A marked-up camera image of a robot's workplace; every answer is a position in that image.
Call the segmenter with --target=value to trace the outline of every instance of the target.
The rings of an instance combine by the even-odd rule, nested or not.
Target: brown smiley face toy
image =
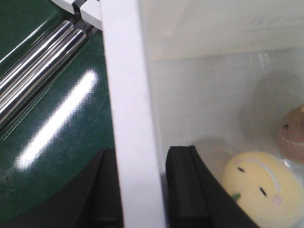
[[[279,125],[277,143],[288,159],[304,164],[304,106],[289,112]]]

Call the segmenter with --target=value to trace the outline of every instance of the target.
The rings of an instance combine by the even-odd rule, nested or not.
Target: yellow plush ball
[[[288,228],[304,214],[304,190],[294,174],[265,152],[233,157],[223,187],[261,228]]]

